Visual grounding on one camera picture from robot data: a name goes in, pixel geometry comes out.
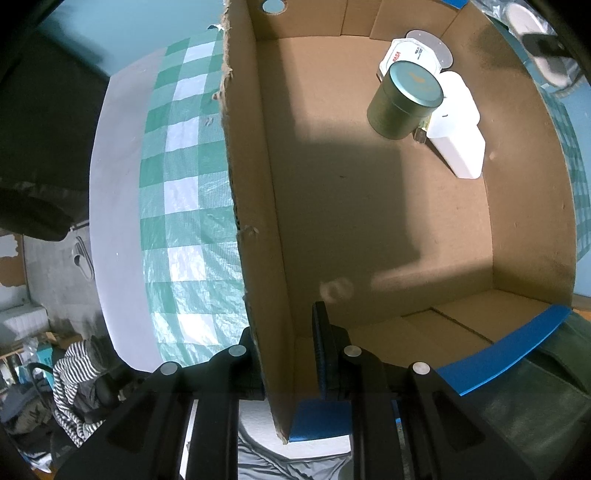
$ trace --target wall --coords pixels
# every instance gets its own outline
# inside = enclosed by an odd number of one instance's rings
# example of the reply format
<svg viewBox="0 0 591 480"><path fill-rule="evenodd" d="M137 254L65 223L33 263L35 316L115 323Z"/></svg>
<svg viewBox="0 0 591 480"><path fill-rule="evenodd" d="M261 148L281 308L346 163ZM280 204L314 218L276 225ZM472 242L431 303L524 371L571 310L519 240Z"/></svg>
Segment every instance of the wall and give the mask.
<svg viewBox="0 0 591 480"><path fill-rule="evenodd" d="M222 0L64 0L41 29L108 76L220 22Z"/></svg>
<svg viewBox="0 0 591 480"><path fill-rule="evenodd" d="M0 236L0 312L28 302L22 238Z"/></svg>

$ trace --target floor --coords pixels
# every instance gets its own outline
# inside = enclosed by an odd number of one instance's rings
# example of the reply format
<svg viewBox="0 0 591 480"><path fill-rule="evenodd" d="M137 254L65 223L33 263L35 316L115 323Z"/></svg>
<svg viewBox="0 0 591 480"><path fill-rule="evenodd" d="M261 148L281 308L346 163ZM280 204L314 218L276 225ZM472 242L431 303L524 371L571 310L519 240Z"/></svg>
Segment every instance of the floor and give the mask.
<svg viewBox="0 0 591 480"><path fill-rule="evenodd" d="M70 232L61 242L24 237L24 257L31 300L47 309L56 333L107 335L96 284L87 281L72 260L80 236L92 257L88 226Z"/></svg>

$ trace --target cardboard box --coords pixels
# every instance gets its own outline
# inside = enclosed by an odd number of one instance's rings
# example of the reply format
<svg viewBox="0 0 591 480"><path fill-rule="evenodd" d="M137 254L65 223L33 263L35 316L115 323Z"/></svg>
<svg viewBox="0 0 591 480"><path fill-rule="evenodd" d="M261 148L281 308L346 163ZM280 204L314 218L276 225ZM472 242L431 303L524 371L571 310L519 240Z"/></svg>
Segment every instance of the cardboard box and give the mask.
<svg viewBox="0 0 591 480"><path fill-rule="evenodd" d="M576 234L553 124L472 4L231 0L222 84L249 319L278 432L318 395L311 306L398 365L464 358L570 304ZM366 109L395 37L440 35L481 113L483 177L459 180Z"/></svg>

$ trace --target checkered tablecloth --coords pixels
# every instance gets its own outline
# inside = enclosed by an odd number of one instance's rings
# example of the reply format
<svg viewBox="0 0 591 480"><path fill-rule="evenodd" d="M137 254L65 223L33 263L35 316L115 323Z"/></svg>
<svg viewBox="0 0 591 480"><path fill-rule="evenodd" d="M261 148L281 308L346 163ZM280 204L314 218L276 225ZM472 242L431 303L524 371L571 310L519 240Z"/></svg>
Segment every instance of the checkered tablecloth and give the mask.
<svg viewBox="0 0 591 480"><path fill-rule="evenodd" d="M577 228L577 260L591 249L591 201L581 149L573 124L562 102L538 88L562 146L573 191L574 218Z"/></svg>
<svg viewBox="0 0 591 480"><path fill-rule="evenodd" d="M163 360L191 365L248 326L217 92L223 31L171 45L142 143L139 211L148 304Z"/></svg>

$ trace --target blue plastic piece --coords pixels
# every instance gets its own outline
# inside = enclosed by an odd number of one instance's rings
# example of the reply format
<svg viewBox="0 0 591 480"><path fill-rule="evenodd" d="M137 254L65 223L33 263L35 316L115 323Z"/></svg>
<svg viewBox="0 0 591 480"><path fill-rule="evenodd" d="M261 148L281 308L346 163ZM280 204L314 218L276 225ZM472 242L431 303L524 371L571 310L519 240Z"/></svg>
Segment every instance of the blue plastic piece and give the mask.
<svg viewBox="0 0 591 480"><path fill-rule="evenodd" d="M352 431L350 402L303 400L295 412L290 442L340 437Z"/></svg>
<svg viewBox="0 0 591 480"><path fill-rule="evenodd" d="M444 4L451 5L457 9L461 9L468 3L468 0L441 0Z"/></svg>
<svg viewBox="0 0 591 480"><path fill-rule="evenodd" d="M571 309L552 305L523 327L488 348L437 373L460 395L484 385L546 340L570 315ZM297 406L290 442L319 440L349 435L352 432L351 403L304 400Z"/></svg>
<svg viewBox="0 0 591 480"><path fill-rule="evenodd" d="M523 327L463 360L437 370L460 395L498 377L541 344L569 316L571 309L552 305Z"/></svg>

